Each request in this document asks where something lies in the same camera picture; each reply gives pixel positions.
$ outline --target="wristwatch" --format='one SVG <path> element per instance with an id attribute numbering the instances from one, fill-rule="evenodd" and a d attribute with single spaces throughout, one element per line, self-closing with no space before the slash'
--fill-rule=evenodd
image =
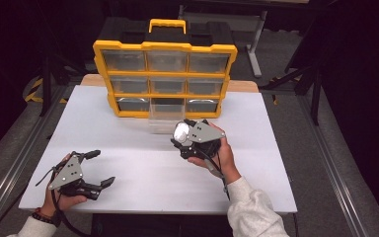
<path id="1" fill-rule="evenodd" d="M 41 213 L 40 207 L 37 207 L 36 211 L 33 212 L 32 218 L 39 220 L 39 221 L 42 221 L 42 222 L 47 223 L 47 224 L 53 224 L 56 227 L 59 227 L 60 222 L 61 222 L 60 216 L 58 215 L 57 211 L 55 211 L 52 216 L 48 216 L 48 215 Z"/>

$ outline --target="carrying handle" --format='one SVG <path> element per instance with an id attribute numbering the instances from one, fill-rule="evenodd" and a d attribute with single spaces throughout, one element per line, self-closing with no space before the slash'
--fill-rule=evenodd
<path id="1" fill-rule="evenodd" d="M 186 21 L 184 20 L 164 20 L 164 19 L 152 19 L 150 20 L 149 33 L 152 33 L 152 27 L 181 27 L 186 31 Z"/>

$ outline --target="white sleeve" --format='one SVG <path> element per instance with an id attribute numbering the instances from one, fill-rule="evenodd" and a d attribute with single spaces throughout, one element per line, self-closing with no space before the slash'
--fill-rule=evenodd
<path id="1" fill-rule="evenodd" d="M 288 236 L 264 191 L 253 190 L 243 177 L 227 189 L 231 201 L 227 216 L 233 236 Z"/>
<path id="2" fill-rule="evenodd" d="M 29 217 L 20 233 L 8 237 L 51 237 L 56 230 L 57 228 L 53 224 Z"/>

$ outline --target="human hand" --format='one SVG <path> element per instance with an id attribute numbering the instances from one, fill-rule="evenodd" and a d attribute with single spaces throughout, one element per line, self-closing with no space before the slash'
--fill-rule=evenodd
<path id="1" fill-rule="evenodd" d="M 69 158 L 70 154 L 67 154 L 62 161 L 67 161 L 69 160 Z M 48 183 L 47 187 L 45 188 L 44 204 L 42 205 L 40 212 L 46 216 L 52 217 L 54 212 L 56 211 L 56 207 L 54 206 L 53 200 L 51 198 L 51 190 L 48 188 L 49 185 L 50 183 Z M 54 193 L 56 199 L 59 199 L 58 205 L 61 210 L 69 209 L 73 205 L 87 201 L 87 198 L 84 196 L 67 197 L 61 195 L 57 190 L 54 190 Z"/>
<path id="2" fill-rule="evenodd" d="M 208 124 L 224 132 L 223 129 L 216 126 L 212 122 L 209 122 Z M 217 155 L 212 158 L 212 160 L 218 167 L 221 167 L 221 172 L 223 173 L 226 180 L 226 184 L 228 185 L 241 178 L 241 175 L 239 174 L 239 171 L 236 168 L 232 147 L 227 142 L 227 138 L 220 138 L 220 142 L 220 149 L 218 150 Z M 197 157 L 190 157 L 188 161 L 196 166 L 208 169 L 205 160 L 199 159 Z"/>

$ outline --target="person's left hand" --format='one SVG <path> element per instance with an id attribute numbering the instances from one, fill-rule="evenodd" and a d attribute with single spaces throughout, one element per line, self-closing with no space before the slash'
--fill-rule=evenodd
<path id="1" fill-rule="evenodd" d="M 68 160 L 69 158 L 70 154 L 67 154 L 63 158 L 63 161 Z M 51 190 L 48 188 L 49 185 L 50 183 L 48 183 L 47 187 L 45 188 L 45 200 L 40 212 L 46 216 L 53 216 L 54 212 L 56 211 L 56 207 L 54 206 L 53 200 L 51 198 Z M 58 191 L 55 191 L 55 196 L 56 199 L 59 199 L 60 197 L 58 205 L 61 210 L 69 209 L 73 205 L 87 201 L 87 198 L 84 196 L 67 197 L 61 195 Z"/>

